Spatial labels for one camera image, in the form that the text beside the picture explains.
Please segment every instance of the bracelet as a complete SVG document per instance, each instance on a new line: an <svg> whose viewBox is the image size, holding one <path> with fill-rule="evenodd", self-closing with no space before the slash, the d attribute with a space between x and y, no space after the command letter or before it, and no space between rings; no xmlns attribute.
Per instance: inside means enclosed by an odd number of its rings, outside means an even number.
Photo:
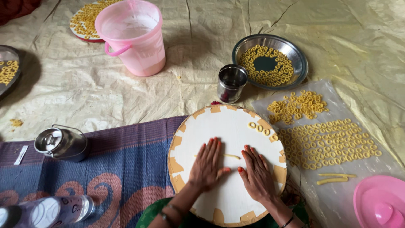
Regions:
<svg viewBox="0 0 405 228"><path fill-rule="evenodd" d="M163 220L165 220L170 227L175 228L176 226L174 225L174 223L172 222L172 220L169 219L169 217L167 217L167 215L165 213L163 213L162 211L159 212L159 215L161 215L161 217L163 218Z"/></svg>
<svg viewBox="0 0 405 228"><path fill-rule="evenodd" d="M183 212L180 210L180 208L176 207L175 205L169 204L169 205L166 205L166 207L170 207L170 208L174 209L175 211L177 211L182 217L184 216Z"/></svg>
<svg viewBox="0 0 405 228"><path fill-rule="evenodd" d="M294 219L294 214L292 214L290 220L289 220L286 224L284 224L284 226L282 226L282 227L280 227L280 228L286 227L293 219Z"/></svg>

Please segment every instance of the woman's right hand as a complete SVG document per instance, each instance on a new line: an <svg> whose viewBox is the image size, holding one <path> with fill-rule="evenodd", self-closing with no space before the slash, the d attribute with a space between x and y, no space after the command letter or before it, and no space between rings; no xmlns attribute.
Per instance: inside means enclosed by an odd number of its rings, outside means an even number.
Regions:
<svg viewBox="0 0 405 228"><path fill-rule="evenodd" d="M248 145L245 145L242 155L245 158L247 171L238 167L238 172L249 195L261 204L277 197L273 178L264 157Z"/></svg>

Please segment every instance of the dough crumbs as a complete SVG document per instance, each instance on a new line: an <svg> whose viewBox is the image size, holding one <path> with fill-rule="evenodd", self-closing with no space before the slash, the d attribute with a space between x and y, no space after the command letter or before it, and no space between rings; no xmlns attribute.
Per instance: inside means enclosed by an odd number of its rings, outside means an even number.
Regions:
<svg viewBox="0 0 405 228"><path fill-rule="evenodd" d="M11 119L11 126L13 127L21 127L21 125L24 123L21 120L16 120L16 119Z"/></svg>

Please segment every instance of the woman's left hand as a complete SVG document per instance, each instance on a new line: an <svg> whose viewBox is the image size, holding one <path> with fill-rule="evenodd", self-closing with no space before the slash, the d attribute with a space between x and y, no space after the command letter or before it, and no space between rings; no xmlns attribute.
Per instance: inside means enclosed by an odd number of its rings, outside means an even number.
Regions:
<svg viewBox="0 0 405 228"><path fill-rule="evenodd" d="M200 152L191 168L189 183L200 189L209 191L230 168L218 168L218 158L221 155L222 143L218 138L210 139L208 144L201 146Z"/></svg>

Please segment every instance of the water bottle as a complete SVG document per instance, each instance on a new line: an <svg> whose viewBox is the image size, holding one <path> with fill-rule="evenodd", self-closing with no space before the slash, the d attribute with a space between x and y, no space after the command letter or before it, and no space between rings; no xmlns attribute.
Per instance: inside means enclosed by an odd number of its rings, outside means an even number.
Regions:
<svg viewBox="0 0 405 228"><path fill-rule="evenodd" d="M50 196L0 208L0 228L54 228L83 221L93 210L89 196Z"/></svg>

